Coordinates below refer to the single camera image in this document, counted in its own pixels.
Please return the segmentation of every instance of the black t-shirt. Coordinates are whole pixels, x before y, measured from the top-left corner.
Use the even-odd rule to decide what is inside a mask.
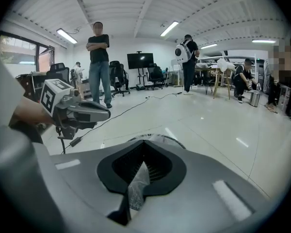
[[[108,47],[109,45],[109,36],[107,34],[102,34],[100,36],[93,36],[88,39],[88,43],[107,43]],[[95,49],[91,51],[91,64],[94,64],[96,62],[102,62],[102,61],[109,61],[109,56],[107,53],[107,50],[105,49]]]
[[[196,61],[196,56],[195,56],[195,50],[198,50],[198,46],[194,41],[190,41],[187,45],[188,49],[190,50],[190,53],[193,52],[191,60]]]
[[[235,72],[235,79],[241,79],[240,77],[240,73],[244,74],[244,76],[246,77],[246,79],[250,80],[252,79],[252,75],[251,75],[251,71],[246,71],[246,69],[244,68],[244,66],[238,66]]]

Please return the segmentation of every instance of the white backpack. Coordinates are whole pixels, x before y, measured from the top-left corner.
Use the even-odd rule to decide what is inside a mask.
[[[192,57],[193,52],[191,53],[187,44],[190,42],[190,40],[185,39],[183,40],[179,45],[177,45],[175,50],[176,59],[179,64],[188,62],[190,58]]]

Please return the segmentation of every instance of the ceiling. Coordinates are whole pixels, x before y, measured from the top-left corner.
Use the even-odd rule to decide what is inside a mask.
[[[175,42],[189,33],[200,47],[217,43],[222,48],[253,48],[252,38],[285,39],[291,34],[271,0],[16,0],[5,19],[62,44],[68,43],[57,29],[78,29],[72,36],[81,44],[93,35],[96,21],[114,38]],[[173,21],[179,24],[160,37]]]

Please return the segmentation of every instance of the office chair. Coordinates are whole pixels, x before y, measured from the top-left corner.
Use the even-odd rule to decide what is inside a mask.
[[[153,63],[153,64],[150,64],[150,66],[147,68],[148,72],[149,72],[149,76],[148,76],[148,73],[146,73],[146,78],[149,82],[153,82],[153,85],[151,86],[152,87],[152,90],[154,90],[155,87],[158,87],[158,88],[161,88],[163,89],[163,86],[164,86],[164,82],[166,81],[167,78],[164,78],[163,74],[162,75],[155,75],[154,74],[154,69],[156,68],[159,68],[161,69],[160,67],[158,67],[156,65],[156,63]]]
[[[125,96],[124,93],[128,92],[130,94],[130,91],[121,91],[121,87],[125,85],[125,82],[127,80],[126,75],[124,74],[124,65],[120,64],[119,61],[111,61],[110,62],[110,84],[114,87],[114,89],[118,89],[118,91],[114,92],[112,96],[116,94],[122,94],[123,97]]]
[[[60,79],[63,82],[70,84],[69,68],[65,67],[63,63],[52,64],[47,72],[47,79]]]

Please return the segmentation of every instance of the ceiling light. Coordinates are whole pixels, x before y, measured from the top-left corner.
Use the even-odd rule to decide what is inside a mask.
[[[175,26],[177,26],[179,23],[177,21],[174,21],[162,34],[161,36],[167,35],[169,31],[171,31]]]
[[[34,61],[21,61],[19,62],[21,65],[34,65]]]
[[[253,43],[269,43],[269,44],[273,44],[276,41],[274,40],[252,40]]]
[[[209,46],[204,46],[204,47],[202,47],[202,48],[200,48],[200,49],[207,49],[207,48],[211,48],[211,47],[215,47],[215,46],[217,46],[218,44],[212,44],[212,45],[209,45]]]
[[[77,41],[75,39],[73,39],[65,30],[63,29],[58,29],[56,31],[58,34],[60,34],[63,38],[67,39],[68,41],[70,41],[73,44],[76,44]]]

